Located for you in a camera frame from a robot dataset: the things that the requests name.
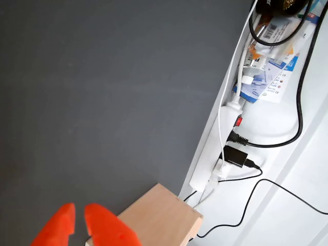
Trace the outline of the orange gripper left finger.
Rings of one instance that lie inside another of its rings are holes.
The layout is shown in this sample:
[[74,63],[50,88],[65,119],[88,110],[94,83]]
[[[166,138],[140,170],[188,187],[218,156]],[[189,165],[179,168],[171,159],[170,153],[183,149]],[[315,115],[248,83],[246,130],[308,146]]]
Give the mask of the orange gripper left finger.
[[70,235],[75,231],[75,204],[67,203],[50,218],[38,233],[31,245],[34,246],[67,246]]

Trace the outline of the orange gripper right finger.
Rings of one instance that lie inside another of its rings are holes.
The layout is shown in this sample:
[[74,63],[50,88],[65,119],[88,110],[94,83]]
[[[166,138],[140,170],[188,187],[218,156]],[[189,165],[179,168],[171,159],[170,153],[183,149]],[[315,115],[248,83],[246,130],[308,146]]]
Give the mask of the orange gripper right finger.
[[93,245],[141,245],[137,234],[107,208],[91,203],[85,207],[84,215]]

